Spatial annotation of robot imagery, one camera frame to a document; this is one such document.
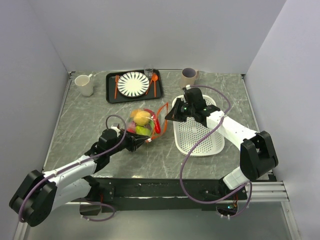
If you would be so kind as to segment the green pear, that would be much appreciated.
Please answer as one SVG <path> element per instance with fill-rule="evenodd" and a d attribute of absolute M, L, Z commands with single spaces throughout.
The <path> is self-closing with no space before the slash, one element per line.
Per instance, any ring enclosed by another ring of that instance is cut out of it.
<path fill-rule="evenodd" d="M 150 136 L 152 134 L 152 131 L 147 127 L 137 125 L 135 127 L 135 133 L 138 135 Z"/>

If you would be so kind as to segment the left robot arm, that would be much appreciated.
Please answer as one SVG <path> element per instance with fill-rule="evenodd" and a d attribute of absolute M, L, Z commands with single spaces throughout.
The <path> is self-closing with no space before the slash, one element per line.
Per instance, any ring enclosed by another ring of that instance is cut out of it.
<path fill-rule="evenodd" d="M 29 172 L 9 201 L 9 207 L 18 214 L 20 222 L 35 227 L 51 211 L 68 202 L 100 201 L 107 197 L 108 190 L 104 190 L 92 175 L 109 164 L 112 155 L 122 150 L 134 152 L 150 139 L 148 135 L 107 128 L 77 160 L 44 173 Z"/>

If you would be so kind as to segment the purple onion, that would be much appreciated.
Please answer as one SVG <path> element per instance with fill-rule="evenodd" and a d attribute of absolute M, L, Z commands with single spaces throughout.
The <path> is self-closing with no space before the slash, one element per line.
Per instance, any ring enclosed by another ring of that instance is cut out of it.
<path fill-rule="evenodd" d="M 130 133 L 136 132 L 136 123 L 134 121 L 128 122 L 126 125 L 126 129 Z"/>

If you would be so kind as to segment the red chili pepper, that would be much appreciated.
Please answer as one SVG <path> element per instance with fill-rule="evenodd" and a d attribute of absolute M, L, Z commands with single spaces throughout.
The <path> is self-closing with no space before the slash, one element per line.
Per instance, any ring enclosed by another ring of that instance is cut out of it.
<path fill-rule="evenodd" d="M 146 112 L 150 113 L 150 115 L 151 115 L 151 119 L 152 119 L 152 121 L 154 123 L 154 127 L 153 128 L 154 128 L 155 133 L 156 134 L 160 134 L 161 133 L 161 126 L 160 126 L 160 122 L 159 122 L 156 114 L 150 109 L 145 108 L 144 110 Z"/>

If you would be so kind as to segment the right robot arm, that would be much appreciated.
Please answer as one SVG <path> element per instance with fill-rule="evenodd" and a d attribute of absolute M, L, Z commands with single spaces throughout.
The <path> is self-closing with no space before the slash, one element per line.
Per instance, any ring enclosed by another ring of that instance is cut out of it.
<path fill-rule="evenodd" d="M 200 88 L 197 85 L 184 88 L 183 97 L 173 101 L 173 107 L 165 119 L 182 123 L 192 118 L 210 129 L 210 134 L 218 132 L 238 148 L 239 166 L 218 182 L 219 195 L 230 199 L 237 188 L 274 169 L 279 164 L 278 157 L 268 132 L 249 129 L 228 117 L 226 110 L 207 104 Z"/>

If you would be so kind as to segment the clear zip top bag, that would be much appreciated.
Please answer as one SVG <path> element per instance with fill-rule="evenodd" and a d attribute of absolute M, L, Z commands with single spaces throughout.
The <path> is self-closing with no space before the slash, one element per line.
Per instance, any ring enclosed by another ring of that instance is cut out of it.
<path fill-rule="evenodd" d="M 154 140 L 154 139 L 157 139 L 159 137 L 161 137 L 166 131 L 167 131 L 167 126 L 168 126 L 168 121 L 165 120 L 165 117 L 166 115 L 168 114 L 168 109 L 169 109 L 169 103 L 165 103 L 164 105 L 162 105 L 159 109 L 157 110 L 153 110 L 151 108 L 136 108 L 136 109 L 140 109 L 141 111 L 145 111 L 144 109 L 149 109 L 151 111 L 153 111 L 155 114 L 156 114 L 156 117 L 157 119 L 159 120 L 159 123 L 160 123 L 160 128 L 161 128 L 161 133 L 160 134 L 157 134 L 155 133 L 155 130 L 154 130 L 154 122 L 152 120 L 152 118 L 150 119 L 150 121 L 148 122 L 148 124 L 146 124 L 145 128 L 148 128 L 152 131 L 150 137 L 151 137 L 151 141 Z M 134 118 L 133 117 L 130 117 L 129 115 L 129 118 L 127 120 L 127 123 L 130 123 L 131 121 L 134 121 Z"/>

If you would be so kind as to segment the orange fruit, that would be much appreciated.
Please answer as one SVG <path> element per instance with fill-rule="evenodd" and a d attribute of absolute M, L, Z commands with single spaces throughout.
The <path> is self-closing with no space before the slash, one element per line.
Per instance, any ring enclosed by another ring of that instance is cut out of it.
<path fill-rule="evenodd" d="M 141 111 L 140 109 L 134 109 L 134 110 L 130 113 L 130 117 L 131 117 L 131 118 L 134 118 L 135 115 L 136 115 L 138 112 L 140 112 L 140 111 Z"/>

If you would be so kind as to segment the yellow lemon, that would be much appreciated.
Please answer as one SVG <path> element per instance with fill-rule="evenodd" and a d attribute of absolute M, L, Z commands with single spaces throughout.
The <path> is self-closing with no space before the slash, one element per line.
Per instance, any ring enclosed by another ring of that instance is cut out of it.
<path fill-rule="evenodd" d="M 145 126 L 151 120 L 151 114 L 147 111 L 141 110 L 138 111 L 133 117 L 133 121 L 137 126 Z"/>

